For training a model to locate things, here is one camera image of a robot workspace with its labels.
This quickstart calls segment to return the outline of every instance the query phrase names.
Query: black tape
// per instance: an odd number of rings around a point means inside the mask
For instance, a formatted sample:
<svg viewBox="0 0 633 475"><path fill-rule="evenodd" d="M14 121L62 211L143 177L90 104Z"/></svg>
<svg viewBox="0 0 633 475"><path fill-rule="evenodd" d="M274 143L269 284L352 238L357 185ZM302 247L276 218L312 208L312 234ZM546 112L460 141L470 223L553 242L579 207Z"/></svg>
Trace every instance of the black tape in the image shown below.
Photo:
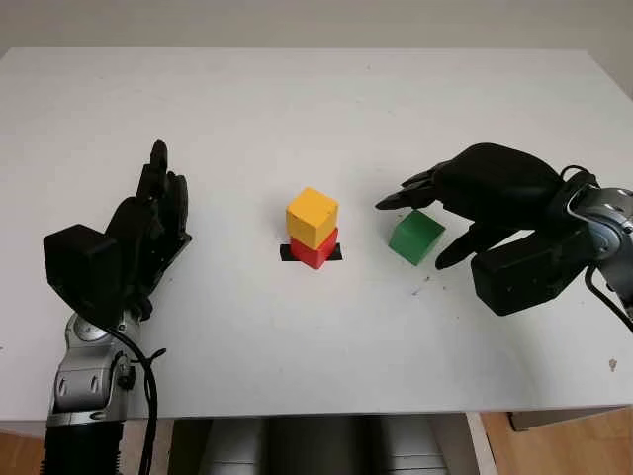
<svg viewBox="0 0 633 475"><path fill-rule="evenodd" d="M290 251L290 245L289 244L280 244L279 245L279 255L281 256L281 260L283 260L283 261L292 262L292 261L299 260ZM343 254L340 252L340 242L336 243L336 247L332 251L332 254L329 255L327 260L343 260Z"/></svg>

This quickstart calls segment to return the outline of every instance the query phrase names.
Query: yellow cube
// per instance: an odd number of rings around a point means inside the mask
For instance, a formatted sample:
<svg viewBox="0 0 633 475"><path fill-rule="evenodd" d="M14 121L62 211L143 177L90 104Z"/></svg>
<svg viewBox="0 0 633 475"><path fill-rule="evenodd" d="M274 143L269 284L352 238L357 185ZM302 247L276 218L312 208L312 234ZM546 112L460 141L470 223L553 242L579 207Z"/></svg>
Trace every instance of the yellow cube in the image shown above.
<svg viewBox="0 0 633 475"><path fill-rule="evenodd" d="M313 188L306 188L286 208L288 234L310 249L317 249L336 228L338 203Z"/></svg>

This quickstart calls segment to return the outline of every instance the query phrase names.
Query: stacked cubes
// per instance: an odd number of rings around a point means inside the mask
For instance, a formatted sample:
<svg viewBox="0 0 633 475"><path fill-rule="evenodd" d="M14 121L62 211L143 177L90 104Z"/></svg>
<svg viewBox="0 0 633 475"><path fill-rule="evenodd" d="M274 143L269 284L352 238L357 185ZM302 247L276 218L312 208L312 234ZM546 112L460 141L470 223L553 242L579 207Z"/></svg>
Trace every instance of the stacked cubes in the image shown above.
<svg viewBox="0 0 633 475"><path fill-rule="evenodd" d="M301 262L319 269L336 248L338 203L306 188L286 209L290 251Z"/></svg>

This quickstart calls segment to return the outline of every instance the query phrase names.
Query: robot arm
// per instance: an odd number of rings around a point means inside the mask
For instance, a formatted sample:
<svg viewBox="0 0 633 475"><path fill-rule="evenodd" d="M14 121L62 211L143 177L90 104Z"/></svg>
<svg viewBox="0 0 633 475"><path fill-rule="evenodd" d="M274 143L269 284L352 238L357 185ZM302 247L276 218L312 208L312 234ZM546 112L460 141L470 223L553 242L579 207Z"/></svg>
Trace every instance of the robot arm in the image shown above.
<svg viewBox="0 0 633 475"><path fill-rule="evenodd" d="M147 358L138 348L140 323L163 272L191 240L186 221L185 178L167 172L167 148L156 141L136 195L103 234L75 225L45 237L48 283L75 313L54 380L43 473L117 473L135 362L149 404L139 473L149 473L157 417L150 364L161 352Z"/></svg>
<svg viewBox="0 0 633 475"><path fill-rule="evenodd" d="M565 181L568 169L579 172ZM508 315L558 296L588 269L588 287L633 331L633 192L602 189L587 170L561 174L535 156L493 143L473 145L403 183L376 205L422 208L434 200L473 220L437 258L442 269L474 253L479 297ZM502 245L519 230L528 237ZM628 316L590 282L598 269Z"/></svg>

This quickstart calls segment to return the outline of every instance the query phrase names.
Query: green cube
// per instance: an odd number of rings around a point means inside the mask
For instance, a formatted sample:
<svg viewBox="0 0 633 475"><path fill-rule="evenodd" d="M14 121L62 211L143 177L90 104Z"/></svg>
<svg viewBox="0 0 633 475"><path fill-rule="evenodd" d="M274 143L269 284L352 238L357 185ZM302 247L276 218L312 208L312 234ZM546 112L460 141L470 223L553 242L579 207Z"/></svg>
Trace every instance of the green cube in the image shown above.
<svg viewBox="0 0 633 475"><path fill-rule="evenodd" d="M411 211L394 229L389 247L413 265L431 252L444 227L418 210Z"/></svg>

